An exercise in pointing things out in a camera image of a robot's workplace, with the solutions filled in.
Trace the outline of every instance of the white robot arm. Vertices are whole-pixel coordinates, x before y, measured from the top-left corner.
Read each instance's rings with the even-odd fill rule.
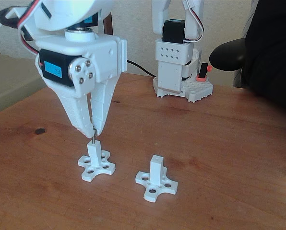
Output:
[[[158,77],[153,80],[157,96],[174,95],[195,102],[212,94],[207,80],[207,64],[199,64],[201,50],[194,46],[203,37],[203,0],[182,1],[186,20],[168,19],[170,0],[152,0],[153,32],[161,35],[156,40],[155,58]]]
[[[168,20],[168,7],[171,0],[152,0],[152,22],[153,32],[156,35],[162,35],[163,25]],[[199,34],[199,24],[197,19],[193,17],[191,10],[196,12],[198,18],[203,16],[203,0],[183,0],[182,1],[185,12],[186,12],[186,26],[185,26],[185,37],[186,39],[195,40]]]
[[[71,124],[92,140],[78,160],[82,179],[112,174],[110,153],[101,150],[100,135],[119,76],[126,71],[126,40],[96,34],[90,28],[106,18],[112,0],[34,0],[28,8],[0,11],[0,23],[18,28],[28,50],[36,54],[39,74],[59,97]],[[28,45],[35,40],[40,50]]]

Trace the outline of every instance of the black chair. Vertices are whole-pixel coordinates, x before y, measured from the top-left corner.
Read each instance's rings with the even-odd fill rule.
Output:
[[[219,70],[237,71],[234,78],[234,86],[246,88],[247,84],[242,77],[242,68],[245,64],[245,38],[226,42],[219,45],[209,56],[210,64]]]

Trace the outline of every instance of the black cable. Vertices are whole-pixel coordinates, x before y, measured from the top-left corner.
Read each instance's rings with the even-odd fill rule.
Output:
[[[147,73],[148,75],[150,75],[150,76],[152,76],[152,77],[154,77],[154,78],[156,77],[154,74],[148,72],[148,71],[147,71],[146,69],[144,69],[142,66],[140,66],[139,64],[137,64],[137,63],[135,63],[135,62],[133,62],[133,61],[127,60],[127,63],[132,64],[132,65],[138,67],[139,69],[143,70],[145,73]]]

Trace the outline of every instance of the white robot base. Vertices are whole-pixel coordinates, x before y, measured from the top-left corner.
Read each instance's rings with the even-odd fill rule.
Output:
[[[85,168],[81,175],[84,181],[91,182],[99,174],[114,173],[115,164],[108,161],[110,152],[101,150],[99,140],[91,140],[87,144],[87,150],[89,156],[82,156],[78,160],[78,165]]]
[[[135,182],[146,188],[144,199],[156,202],[162,193],[176,194],[178,183],[167,178],[167,168],[163,166],[163,157],[154,155],[151,159],[151,172],[138,172]]]
[[[173,95],[178,97],[186,97],[188,102],[196,102],[204,97],[212,95],[213,85],[206,80],[205,82],[196,81],[194,77],[190,77],[181,83],[181,92],[174,93],[162,90],[158,87],[158,78],[153,79],[153,88],[158,97],[164,97],[166,95]]]

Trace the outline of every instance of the screw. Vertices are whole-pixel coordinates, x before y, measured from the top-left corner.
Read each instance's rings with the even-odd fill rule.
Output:
[[[81,71],[81,67],[80,66],[75,66],[75,71],[76,72],[80,72]]]

